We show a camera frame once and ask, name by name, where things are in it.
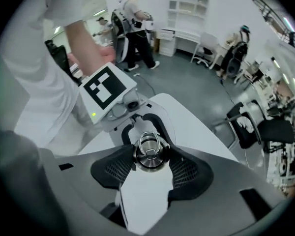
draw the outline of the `white shirt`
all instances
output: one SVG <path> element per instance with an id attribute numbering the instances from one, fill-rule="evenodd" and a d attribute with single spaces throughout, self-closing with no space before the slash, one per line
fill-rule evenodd
<path id="1" fill-rule="evenodd" d="M 144 30 L 143 24 L 140 28 L 137 28 L 133 25 L 132 19 L 135 21 L 141 22 L 142 20 L 138 19 L 134 14 L 140 11 L 137 0 L 121 0 L 119 9 L 127 19 L 128 23 L 131 25 L 131 32 Z"/>
<path id="2" fill-rule="evenodd" d="M 82 19 L 81 8 L 81 0 L 24 0 L 0 41 L 4 68 L 30 95 L 14 131 L 39 147 L 56 136 L 79 92 L 48 52 L 43 20 L 54 20 L 55 27 L 67 26 Z"/>
<path id="3" fill-rule="evenodd" d="M 100 27 L 100 31 L 110 30 L 111 27 L 109 27 L 109 25 L 110 24 L 107 22 L 105 25 L 103 25 L 103 26 Z M 105 34 L 105 35 L 102 34 L 101 35 L 101 42 L 102 43 L 105 43 L 105 42 L 109 43 L 112 40 L 113 40 L 113 37 L 112 37 L 112 32 L 111 31 L 108 34 Z"/>

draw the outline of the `white sneaker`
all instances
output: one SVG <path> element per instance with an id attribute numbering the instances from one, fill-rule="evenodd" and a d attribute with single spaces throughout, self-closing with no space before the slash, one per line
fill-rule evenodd
<path id="1" fill-rule="evenodd" d="M 155 69 L 155 68 L 157 68 L 159 65 L 160 65 L 160 62 L 159 62 L 159 61 L 156 61 L 156 62 L 155 62 L 155 66 L 154 66 L 154 67 L 151 67 L 150 69 Z"/>
<path id="2" fill-rule="evenodd" d="M 132 67 L 132 68 L 126 68 L 124 71 L 125 72 L 131 72 L 131 71 L 133 71 L 133 70 L 135 70 L 135 69 L 137 69 L 137 68 L 139 68 L 139 65 L 138 64 L 136 64 L 134 67 Z"/>

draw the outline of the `office chair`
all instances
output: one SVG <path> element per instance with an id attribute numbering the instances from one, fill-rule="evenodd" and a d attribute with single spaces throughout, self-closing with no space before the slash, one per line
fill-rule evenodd
<path id="1" fill-rule="evenodd" d="M 78 78 L 75 78 L 70 71 L 70 65 L 65 47 L 63 45 L 57 47 L 51 53 L 51 56 L 54 58 L 57 65 L 79 86 L 81 81 Z"/>
<path id="2" fill-rule="evenodd" d="M 246 149 L 251 147 L 255 142 L 263 144 L 263 150 L 267 153 L 273 153 L 285 147 L 285 144 L 292 144 L 295 141 L 295 133 L 291 123 L 284 119 L 267 120 L 263 114 L 262 108 L 256 100 L 248 104 L 254 104 L 262 115 L 261 122 L 257 124 L 255 118 L 252 117 L 250 112 L 240 113 L 239 109 L 244 105 L 237 103 L 228 113 L 227 118 L 214 127 L 227 123 L 231 130 L 234 132 L 235 140 L 228 147 L 230 149 L 234 144 L 239 142 L 241 148 Z M 239 117 L 247 117 L 254 129 L 253 133 L 249 133 L 246 128 L 241 127 L 237 119 Z M 269 148 L 269 142 L 278 142 L 280 145 Z"/>
<path id="3" fill-rule="evenodd" d="M 208 34 L 206 32 L 203 32 L 200 36 L 200 41 L 196 46 L 196 49 L 193 53 L 190 63 L 192 63 L 193 59 L 197 59 L 198 60 L 197 64 L 200 64 L 201 62 L 203 62 L 207 67 L 209 67 L 210 61 L 205 59 L 205 57 L 209 56 L 212 62 L 216 55 L 217 45 L 218 45 L 218 40 L 215 36 Z M 197 53 L 200 53 L 202 57 L 195 57 Z"/>

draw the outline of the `cable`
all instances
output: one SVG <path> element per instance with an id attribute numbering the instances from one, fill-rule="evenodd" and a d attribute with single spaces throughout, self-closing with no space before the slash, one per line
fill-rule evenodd
<path id="1" fill-rule="evenodd" d="M 249 163 L 248 163 L 248 160 L 247 160 L 246 149 L 245 149 L 245 148 L 244 148 L 244 151 L 245 151 L 245 158 L 246 158 L 247 166 L 248 166 L 249 169 L 253 170 L 254 168 L 251 168 L 251 167 L 249 166 Z"/>
<path id="2" fill-rule="evenodd" d="M 230 97 L 231 102 L 232 102 L 234 105 L 236 105 L 236 104 L 233 102 L 231 95 L 227 92 L 226 87 L 224 86 L 224 84 L 223 84 L 223 83 L 221 83 L 221 84 L 222 84 L 222 86 L 225 88 L 225 91 L 226 91 L 226 93 L 228 94 L 228 96 Z"/>
<path id="3" fill-rule="evenodd" d="M 247 163 L 248 168 L 251 169 L 251 170 L 254 170 L 255 167 L 251 168 L 249 166 L 249 163 L 248 163 L 248 160 L 247 160 L 246 149 L 244 149 L 244 152 L 245 152 L 245 158 L 246 158 L 246 163 Z M 262 154 L 262 157 L 264 158 L 264 170 L 265 170 L 265 178 L 266 178 L 266 158 L 265 158 L 265 153 L 263 152 L 263 150 L 261 150 L 261 154 Z"/>
<path id="4" fill-rule="evenodd" d="M 136 74 L 133 75 L 133 77 L 136 77 L 136 76 L 139 76 L 141 79 L 143 79 L 143 80 L 146 82 L 146 84 L 152 89 L 152 91 L 153 91 L 153 93 L 154 93 L 154 96 L 155 96 L 155 95 L 156 95 L 155 90 L 154 90 L 154 88 L 150 85 L 150 83 L 149 83 L 145 78 L 143 78 L 139 73 L 136 73 Z"/>

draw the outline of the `black pants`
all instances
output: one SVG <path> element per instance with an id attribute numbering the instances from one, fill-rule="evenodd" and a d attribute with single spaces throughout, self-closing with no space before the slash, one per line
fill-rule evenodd
<path id="1" fill-rule="evenodd" d="M 148 68 L 155 66 L 155 61 L 153 59 L 152 50 L 148 43 L 148 38 L 145 30 L 128 33 L 127 38 L 129 40 L 127 62 L 128 68 L 133 68 L 135 66 L 135 51 L 136 48 L 143 59 L 144 63 Z"/>
<path id="2" fill-rule="evenodd" d="M 233 49 L 234 46 L 232 46 L 226 53 L 225 57 L 223 58 L 222 64 L 221 64 L 221 69 L 223 69 L 225 72 L 227 70 L 227 66 L 231 59 L 233 58 Z"/>

